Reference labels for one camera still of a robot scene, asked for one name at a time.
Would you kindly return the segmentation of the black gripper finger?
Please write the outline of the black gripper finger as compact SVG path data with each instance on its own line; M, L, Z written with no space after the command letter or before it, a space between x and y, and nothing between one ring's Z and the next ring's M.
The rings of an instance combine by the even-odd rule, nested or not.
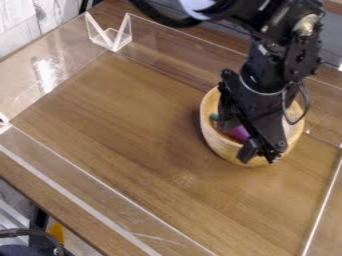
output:
M218 125L222 130L233 130L241 125L238 115L233 111L233 104L223 98L219 98L218 114Z
M237 158L243 164L247 164L249 161L257 155L258 150L259 150L259 141L257 138L250 137L238 152Z

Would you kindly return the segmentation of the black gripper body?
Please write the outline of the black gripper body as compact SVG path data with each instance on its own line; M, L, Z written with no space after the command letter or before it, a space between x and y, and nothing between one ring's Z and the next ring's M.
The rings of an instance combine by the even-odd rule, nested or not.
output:
M246 128L250 137L259 141L255 156L265 157L269 163L274 163L289 147L282 124L281 96L253 91L245 84L242 76L233 70L225 69L221 77L219 98L230 101L241 125Z

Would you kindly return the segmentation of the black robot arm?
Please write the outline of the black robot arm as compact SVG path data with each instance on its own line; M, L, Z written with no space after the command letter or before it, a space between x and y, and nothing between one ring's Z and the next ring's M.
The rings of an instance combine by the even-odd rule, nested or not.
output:
M242 26L253 37L238 72L222 71L218 85L218 127L243 126L249 137L238 151L242 163L262 156L274 162L289 148L285 128L297 121L287 109L297 97L310 99L303 79L315 74L322 58L320 0L181 0L198 21L222 20Z

